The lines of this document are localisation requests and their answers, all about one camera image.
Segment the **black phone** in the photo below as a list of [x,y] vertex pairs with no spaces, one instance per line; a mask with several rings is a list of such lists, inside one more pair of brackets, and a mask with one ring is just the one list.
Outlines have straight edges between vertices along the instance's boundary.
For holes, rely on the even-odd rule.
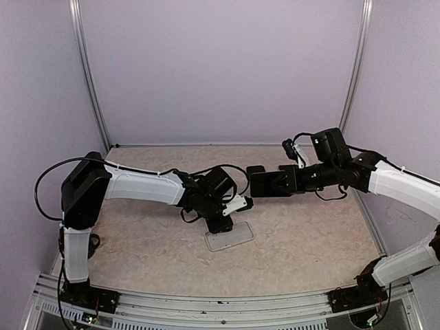
[[290,197],[292,191],[277,191],[271,188],[272,180],[280,171],[250,175],[250,195],[255,198]]

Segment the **clear plain phone case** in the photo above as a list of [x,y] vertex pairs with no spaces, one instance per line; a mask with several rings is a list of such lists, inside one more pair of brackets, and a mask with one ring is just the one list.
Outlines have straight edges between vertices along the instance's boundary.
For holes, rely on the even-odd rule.
[[205,234],[205,241],[211,252],[218,252],[254,240],[255,233],[247,221],[236,223],[229,232]]

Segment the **black phone case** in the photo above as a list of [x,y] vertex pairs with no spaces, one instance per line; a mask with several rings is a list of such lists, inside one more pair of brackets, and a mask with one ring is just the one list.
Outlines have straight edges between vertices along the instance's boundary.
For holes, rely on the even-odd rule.
[[255,173],[265,173],[266,172],[265,167],[262,166],[262,165],[247,166],[245,170],[246,170],[248,175],[252,175],[252,174],[255,174]]

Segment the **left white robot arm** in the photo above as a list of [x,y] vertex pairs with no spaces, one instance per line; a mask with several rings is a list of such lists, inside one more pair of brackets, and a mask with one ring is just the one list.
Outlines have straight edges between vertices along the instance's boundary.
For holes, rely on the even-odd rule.
[[227,168],[134,169],[92,151],[45,170],[36,200],[43,180],[59,169],[68,175],[56,220],[68,292],[79,304],[96,299],[92,285],[179,296],[230,293],[205,244],[206,233],[232,230],[232,204],[243,201]]

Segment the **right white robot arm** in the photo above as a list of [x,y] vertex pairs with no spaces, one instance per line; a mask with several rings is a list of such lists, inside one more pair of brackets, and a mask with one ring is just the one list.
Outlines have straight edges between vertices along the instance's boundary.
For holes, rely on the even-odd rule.
[[[346,144],[338,128],[309,134],[318,163],[281,169],[270,188],[283,195],[317,193],[327,186],[353,188],[385,196],[439,219],[439,182],[392,164],[378,152]],[[439,231],[390,256],[370,262],[356,277],[347,298],[358,305],[379,300],[385,286],[393,281],[439,265]]]

